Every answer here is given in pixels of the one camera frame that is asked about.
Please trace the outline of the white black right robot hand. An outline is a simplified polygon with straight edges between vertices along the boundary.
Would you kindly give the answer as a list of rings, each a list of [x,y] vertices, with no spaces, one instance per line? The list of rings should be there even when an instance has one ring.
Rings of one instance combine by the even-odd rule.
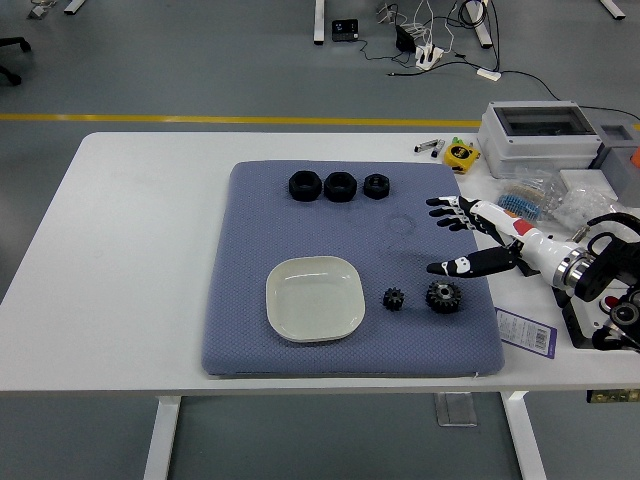
[[[498,243],[490,249],[431,263],[427,271],[432,274],[475,278],[524,263],[539,272],[548,284],[561,288],[571,261],[580,255],[576,243],[550,239],[527,220],[489,201],[445,196],[428,199],[426,204],[433,208],[429,215],[438,219],[438,226],[451,231],[477,230]]]

